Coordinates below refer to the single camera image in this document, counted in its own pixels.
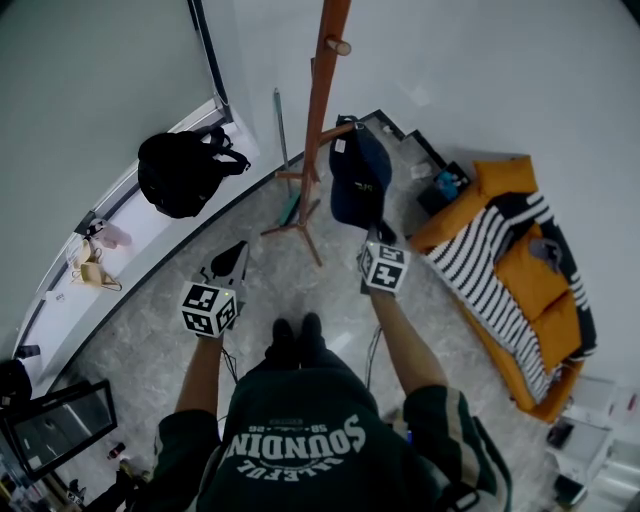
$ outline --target pillow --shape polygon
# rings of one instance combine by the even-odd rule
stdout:
[[[537,224],[531,226],[496,265],[496,276],[529,322],[569,288],[562,274],[556,274],[545,262],[531,255],[529,242],[534,238],[542,238]]]
[[[576,302],[571,292],[549,306],[531,327],[538,335],[540,355],[547,374],[581,345]]]
[[[538,190],[530,156],[503,162],[473,162],[482,193],[490,198],[507,192],[533,194]]]

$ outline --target orange sofa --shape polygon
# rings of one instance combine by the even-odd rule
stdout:
[[[474,166],[477,179],[412,237],[410,243],[418,252],[428,254],[454,238],[493,198],[509,192],[533,194],[538,190],[530,157],[505,162],[474,162]],[[535,331],[547,374],[563,363],[558,380],[551,384],[540,403],[536,404],[530,394],[514,357],[462,302],[458,301],[458,304],[502,374],[518,407],[552,423],[564,409],[583,366],[581,361],[567,359],[580,345],[580,328],[574,297],[565,278],[530,256],[528,243],[534,238],[542,238],[537,224],[533,224],[496,262],[494,272]]]

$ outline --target trouser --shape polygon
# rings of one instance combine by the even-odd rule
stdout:
[[[295,349],[274,344],[267,349],[264,361],[248,373],[298,368],[338,368],[352,372],[342,359],[327,348],[322,336],[315,339],[300,336],[295,342]]]

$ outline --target black backpack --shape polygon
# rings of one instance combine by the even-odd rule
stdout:
[[[174,219],[195,217],[223,178],[242,174],[251,166],[244,155],[229,149],[231,140],[221,127],[209,133],[210,144],[200,140],[201,132],[180,132],[154,135],[140,146],[140,190],[160,213]],[[235,162],[216,160],[217,155]]]

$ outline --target white cabinet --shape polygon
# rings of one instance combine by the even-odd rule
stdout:
[[[615,398],[616,385],[613,382],[579,377],[563,416],[600,428],[609,427]]]
[[[581,485],[589,485],[596,476],[613,443],[612,430],[565,418],[573,425],[561,449],[547,446],[557,463],[558,472]]]

